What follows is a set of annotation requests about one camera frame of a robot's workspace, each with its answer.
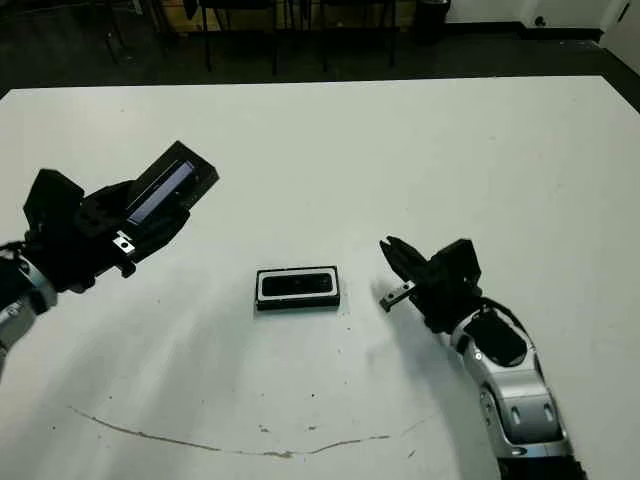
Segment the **white table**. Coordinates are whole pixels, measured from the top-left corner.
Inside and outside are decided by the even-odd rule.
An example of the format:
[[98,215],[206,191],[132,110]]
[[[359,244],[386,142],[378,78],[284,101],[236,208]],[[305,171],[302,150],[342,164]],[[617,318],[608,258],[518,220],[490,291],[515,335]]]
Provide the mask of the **white table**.
[[[603,79],[13,91],[2,237],[39,168],[93,191],[176,139],[221,181],[134,277],[63,295],[11,352],[0,478],[497,478],[455,356],[377,305],[387,234],[425,255],[473,239],[590,478],[635,477],[640,117]],[[259,267],[322,264],[337,313],[254,313]]]

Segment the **black cable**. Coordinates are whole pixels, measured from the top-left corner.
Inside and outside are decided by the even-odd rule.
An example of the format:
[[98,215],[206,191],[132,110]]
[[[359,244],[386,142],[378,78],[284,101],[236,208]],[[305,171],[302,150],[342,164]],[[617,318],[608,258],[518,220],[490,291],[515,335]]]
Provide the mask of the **black cable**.
[[527,330],[524,328],[524,325],[522,325],[522,322],[520,322],[520,320],[518,320],[518,317],[516,317],[515,314],[511,310],[509,310],[507,307],[505,307],[501,303],[496,302],[495,300],[490,299],[489,297],[481,297],[481,300],[483,303],[485,303],[489,307],[495,308],[500,313],[509,317],[509,319],[513,322],[513,324],[516,327],[518,327],[524,333],[527,333]]

